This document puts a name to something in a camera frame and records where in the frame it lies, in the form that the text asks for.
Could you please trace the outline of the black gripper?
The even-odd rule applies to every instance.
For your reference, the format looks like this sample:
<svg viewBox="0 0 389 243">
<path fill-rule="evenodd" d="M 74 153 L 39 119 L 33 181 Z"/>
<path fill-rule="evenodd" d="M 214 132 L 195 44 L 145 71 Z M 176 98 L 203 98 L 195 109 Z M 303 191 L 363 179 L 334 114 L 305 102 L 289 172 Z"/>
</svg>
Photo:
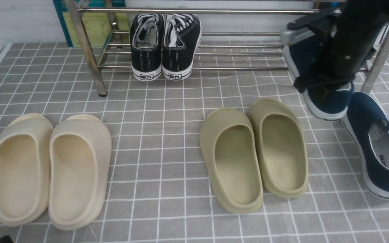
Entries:
<svg viewBox="0 0 389 243">
<path fill-rule="evenodd" d="M 288 23 L 282 39 L 295 71 L 294 87 L 325 100 L 373 57 L 377 33 L 378 12 L 354 7 L 324 9 Z"/>
</svg>

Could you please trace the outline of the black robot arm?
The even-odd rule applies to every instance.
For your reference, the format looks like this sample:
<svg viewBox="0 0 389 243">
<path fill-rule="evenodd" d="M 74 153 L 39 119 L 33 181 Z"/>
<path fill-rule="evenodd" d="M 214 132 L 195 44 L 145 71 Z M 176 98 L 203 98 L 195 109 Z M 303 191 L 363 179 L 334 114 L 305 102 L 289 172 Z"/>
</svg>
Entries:
<svg viewBox="0 0 389 243">
<path fill-rule="evenodd" d="M 389 22 L 389 0 L 348 0 L 337 9 L 324 9 L 298 18 L 286 26 L 282 41 L 299 43 L 310 34 L 320 41 L 314 63 L 295 80 L 299 93 L 310 88 L 321 98 L 353 82 L 362 63 L 374 52 L 373 44 Z"/>
</svg>

